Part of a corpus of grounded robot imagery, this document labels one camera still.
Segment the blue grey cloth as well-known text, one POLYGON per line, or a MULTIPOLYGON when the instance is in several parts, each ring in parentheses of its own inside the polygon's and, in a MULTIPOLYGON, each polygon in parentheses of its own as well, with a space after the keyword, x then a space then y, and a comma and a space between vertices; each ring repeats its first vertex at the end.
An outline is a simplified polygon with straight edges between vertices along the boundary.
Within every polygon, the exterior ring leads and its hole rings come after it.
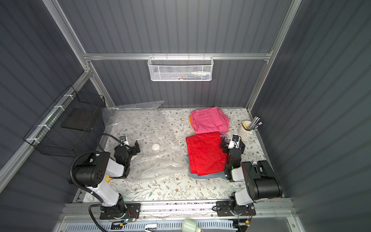
POLYGON ((213 157, 203 157, 199 159, 199 161, 201 162, 201 164, 206 166, 207 170, 218 171, 218 172, 199 176, 198 174, 191 173, 191 170, 189 170, 188 177, 194 178, 194 179, 225 178, 225 173, 224 173, 225 160, 224 159, 219 160, 213 157))

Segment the red cloth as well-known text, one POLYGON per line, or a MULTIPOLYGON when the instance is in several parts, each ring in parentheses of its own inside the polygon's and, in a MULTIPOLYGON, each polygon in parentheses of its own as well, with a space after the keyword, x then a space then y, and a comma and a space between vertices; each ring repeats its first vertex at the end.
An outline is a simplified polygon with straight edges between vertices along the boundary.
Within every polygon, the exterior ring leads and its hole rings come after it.
POLYGON ((224 171, 227 155, 220 148, 221 142, 217 131, 186 138, 191 174, 206 176, 224 171))

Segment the clear plastic vacuum bag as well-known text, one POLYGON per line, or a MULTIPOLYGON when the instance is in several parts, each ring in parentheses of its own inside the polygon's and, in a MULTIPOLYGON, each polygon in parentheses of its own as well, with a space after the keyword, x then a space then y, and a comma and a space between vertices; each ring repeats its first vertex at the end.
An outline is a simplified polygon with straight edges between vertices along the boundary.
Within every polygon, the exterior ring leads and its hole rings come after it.
POLYGON ((117 140, 125 135, 130 146, 138 141, 141 152, 131 158, 128 182, 152 181, 185 171, 189 167, 177 141, 159 108, 163 101, 107 107, 102 111, 108 133, 104 150, 114 154, 117 140), (152 150, 152 145, 160 149, 152 150))

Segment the pink cloth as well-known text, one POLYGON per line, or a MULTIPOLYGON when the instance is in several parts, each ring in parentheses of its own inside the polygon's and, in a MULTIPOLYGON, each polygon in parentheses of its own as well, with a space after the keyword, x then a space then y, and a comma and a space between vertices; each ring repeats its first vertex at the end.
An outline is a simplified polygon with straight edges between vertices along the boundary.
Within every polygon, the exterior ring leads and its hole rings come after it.
POLYGON ((196 134, 229 132, 230 119, 218 107, 195 110, 190 115, 196 134))

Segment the purple cloth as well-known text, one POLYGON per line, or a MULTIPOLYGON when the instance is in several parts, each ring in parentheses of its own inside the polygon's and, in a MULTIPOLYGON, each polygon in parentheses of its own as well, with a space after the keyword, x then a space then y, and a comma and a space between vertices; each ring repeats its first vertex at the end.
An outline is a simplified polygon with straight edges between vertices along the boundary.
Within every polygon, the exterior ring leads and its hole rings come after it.
POLYGON ((228 141, 228 137, 227 137, 227 135, 226 134, 220 134, 220 136, 221 136, 221 138, 223 139, 223 140, 225 140, 225 141, 228 141))

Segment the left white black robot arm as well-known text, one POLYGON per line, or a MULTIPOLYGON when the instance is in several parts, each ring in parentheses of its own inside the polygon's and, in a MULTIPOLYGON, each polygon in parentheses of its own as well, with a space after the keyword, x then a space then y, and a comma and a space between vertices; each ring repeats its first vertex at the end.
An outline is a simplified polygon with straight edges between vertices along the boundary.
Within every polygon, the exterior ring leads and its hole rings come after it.
POLYGON ((70 182, 97 198, 102 207, 123 207, 121 194, 113 190, 106 177, 126 179, 131 158, 141 152, 136 141, 115 147, 114 159, 109 152, 86 152, 74 159, 70 166, 70 182))

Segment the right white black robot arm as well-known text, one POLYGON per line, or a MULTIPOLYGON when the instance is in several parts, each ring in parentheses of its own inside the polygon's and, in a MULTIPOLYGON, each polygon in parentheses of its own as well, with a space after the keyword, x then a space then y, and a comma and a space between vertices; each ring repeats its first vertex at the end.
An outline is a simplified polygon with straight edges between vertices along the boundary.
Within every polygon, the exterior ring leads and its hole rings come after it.
POLYGON ((245 144, 240 136, 233 135, 232 140, 222 138, 220 148, 227 155, 224 165, 226 179, 245 183, 245 188, 231 194, 232 206, 248 206, 260 199, 283 196, 282 185, 268 161, 242 161, 245 144))

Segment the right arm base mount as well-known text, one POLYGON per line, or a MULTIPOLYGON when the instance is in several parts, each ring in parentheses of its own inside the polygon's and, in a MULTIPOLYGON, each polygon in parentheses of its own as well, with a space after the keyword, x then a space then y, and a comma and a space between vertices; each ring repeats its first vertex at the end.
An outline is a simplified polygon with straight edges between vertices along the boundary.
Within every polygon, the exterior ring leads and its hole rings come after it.
POLYGON ((256 215, 255 207, 253 204, 240 206, 232 200, 217 201, 212 210, 217 213, 219 217, 231 216, 246 216, 252 217, 256 215))

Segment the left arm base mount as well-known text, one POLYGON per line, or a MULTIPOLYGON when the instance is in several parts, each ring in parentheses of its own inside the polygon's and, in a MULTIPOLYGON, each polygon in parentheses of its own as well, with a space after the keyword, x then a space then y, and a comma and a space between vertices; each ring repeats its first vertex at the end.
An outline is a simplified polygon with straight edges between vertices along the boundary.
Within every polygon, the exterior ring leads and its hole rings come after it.
POLYGON ((100 207, 101 220, 124 220, 138 219, 141 209, 141 204, 123 204, 122 206, 100 207))

